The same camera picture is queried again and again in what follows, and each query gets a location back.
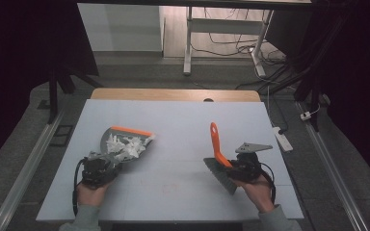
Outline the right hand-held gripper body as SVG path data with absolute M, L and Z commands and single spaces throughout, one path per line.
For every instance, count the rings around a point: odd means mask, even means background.
M 235 152 L 237 153 L 236 159 L 240 166 L 238 169 L 232 168 L 236 174 L 236 180 L 242 182 L 252 182 L 260 175 L 263 175 L 268 181 L 272 181 L 270 175 L 262 168 L 263 164 L 259 162 L 257 152 L 272 149 L 271 145 L 256 144 L 244 142 Z

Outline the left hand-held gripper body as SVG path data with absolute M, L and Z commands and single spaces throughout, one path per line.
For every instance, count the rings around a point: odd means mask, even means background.
M 82 183 L 90 188 L 99 188 L 111 183 L 118 176 L 113 174 L 114 165 L 110 165 L 104 160 L 104 156 L 113 156 L 112 154 L 101 154 L 91 152 L 84 159 L 84 169 L 82 172 Z M 120 161 L 115 157 L 115 165 L 120 164 Z

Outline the pile of white paper scraps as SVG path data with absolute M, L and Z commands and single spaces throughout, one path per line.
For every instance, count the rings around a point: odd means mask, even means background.
M 118 135 L 110 135 L 105 141 L 106 151 L 122 163 L 139 159 L 149 142 L 150 138 L 143 139 L 141 137 Z

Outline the grey brush with orange handle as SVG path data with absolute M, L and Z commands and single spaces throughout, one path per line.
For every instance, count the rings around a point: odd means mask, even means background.
M 210 124 L 210 136 L 213 146 L 213 158 L 204 158 L 203 161 L 213 176 L 230 194 L 234 195 L 237 186 L 228 178 L 226 172 L 232 169 L 231 162 L 222 154 L 219 130 L 215 122 Z

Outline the grey dustpan with orange edge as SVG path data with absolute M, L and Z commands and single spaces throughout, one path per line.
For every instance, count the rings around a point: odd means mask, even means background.
M 148 131 L 112 126 L 100 140 L 100 151 L 120 163 L 127 163 L 139 159 L 154 138 L 155 135 Z

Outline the person's left hand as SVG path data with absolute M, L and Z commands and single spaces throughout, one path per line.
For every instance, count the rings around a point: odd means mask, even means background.
M 77 186 L 77 204 L 80 206 L 89 205 L 100 207 L 110 186 L 111 183 L 94 190 L 87 185 L 80 183 Z

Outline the person's right hand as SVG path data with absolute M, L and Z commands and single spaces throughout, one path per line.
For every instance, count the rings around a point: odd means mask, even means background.
M 247 197 L 260 213 L 270 213 L 275 209 L 271 197 L 270 184 L 264 176 L 260 175 L 257 179 L 249 183 L 238 180 L 234 180 L 234 183 L 237 187 L 241 187 L 245 191 Z

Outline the white power strip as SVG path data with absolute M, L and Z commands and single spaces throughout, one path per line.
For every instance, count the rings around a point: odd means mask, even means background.
M 279 127 L 274 127 L 273 131 L 274 131 L 275 137 L 281 149 L 284 152 L 292 151 L 293 146 L 291 145 L 290 141 L 284 135 L 284 132 Z

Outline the white board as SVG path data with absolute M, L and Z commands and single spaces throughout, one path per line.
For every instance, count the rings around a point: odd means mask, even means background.
M 242 190 L 229 194 L 206 167 L 212 156 L 210 125 L 218 127 L 221 151 L 235 157 L 245 142 L 267 145 L 258 154 L 276 177 L 276 202 L 288 218 L 303 215 L 266 108 L 261 102 L 98 100 L 86 102 L 64 158 L 37 215 L 39 221 L 72 220 L 77 163 L 100 147 L 113 125 L 155 138 L 143 155 L 123 165 L 107 191 L 100 217 L 117 222 L 254 220 L 257 210 Z

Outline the black tripod stand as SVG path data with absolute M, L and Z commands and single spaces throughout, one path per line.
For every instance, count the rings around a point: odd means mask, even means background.
M 284 79 L 278 85 L 270 88 L 269 94 L 286 89 L 287 87 L 299 83 L 293 96 L 296 101 L 304 101 L 311 94 L 310 111 L 313 116 L 309 119 L 310 124 L 316 132 L 319 131 L 317 124 L 317 112 L 319 110 L 319 94 L 321 80 L 321 64 L 326 59 L 327 53 L 345 24 L 348 16 L 344 13 L 330 14 L 328 21 L 323 22 L 321 26 L 310 24 L 308 29 L 317 29 L 317 35 L 311 44 L 295 58 L 291 58 L 287 65 L 296 67 L 291 77 Z
M 89 74 L 85 74 L 82 71 L 73 69 L 65 65 L 59 65 L 53 69 L 49 75 L 49 119 L 48 124 L 52 124 L 58 115 L 58 93 L 57 88 L 61 87 L 61 90 L 65 94 L 74 93 L 76 87 L 71 79 L 72 76 L 76 76 L 78 79 L 89 84 L 94 88 L 102 88 L 102 85 L 94 80 Z

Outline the wooden table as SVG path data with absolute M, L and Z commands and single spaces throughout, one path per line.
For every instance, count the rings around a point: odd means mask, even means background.
M 170 90 L 170 89 L 111 89 L 98 88 L 91 99 L 104 100 L 150 100 L 150 101 L 209 101 L 213 102 L 259 102 L 254 90 Z

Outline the black curtain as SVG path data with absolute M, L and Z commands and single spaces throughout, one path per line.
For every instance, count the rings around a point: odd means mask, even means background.
M 266 40 L 287 56 L 300 55 L 330 14 L 348 16 L 321 64 L 320 92 L 328 114 L 370 166 L 370 0 L 311 0 L 319 11 L 275 11 Z
M 0 148 L 59 65 L 98 73 L 76 0 L 0 0 Z

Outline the aluminium rail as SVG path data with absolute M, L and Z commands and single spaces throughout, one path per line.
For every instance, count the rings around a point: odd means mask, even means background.
M 324 165 L 326 173 L 331 180 L 334 190 L 342 203 L 342 206 L 350 223 L 353 226 L 354 231 L 370 231 L 363 214 L 361 213 L 353 195 L 344 182 L 344 179 L 342 178 L 340 171 L 330 155 L 330 151 L 328 150 L 320 133 L 314 129 L 309 119 L 303 120 L 303 124 L 312 140 L 313 145 L 316 148 L 320 160 Z
M 64 114 L 65 110 L 61 109 L 53 118 L 52 122 L 45 125 L 28 159 L 17 175 L 13 186 L 0 207 L 0 231 L 6 231 L 10 224 L 14 212 L 25 194 L 51 139 L 64 117 Z

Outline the white desk frame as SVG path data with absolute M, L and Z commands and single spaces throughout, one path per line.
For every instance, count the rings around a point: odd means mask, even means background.
M 208 19 L 193 17 L 193 8 L 188 7 L 186 13 L 187 34 L 184 54 L 183 74 L 191 74 L 191 40 L 192 33 L 213 33 L 213 34 L 233 34 L 233 35 L 252 35 L 257 36 L 257 43 L 250 49 L 254 69 L 258 77 L 265 77 L 266 73 L 262 62 L 259 59 L 261 45 L 270 24 L 273 12 L 271 10 L 263 11 L 263 18 L 260 21 L 248 21 L 237 19 Z

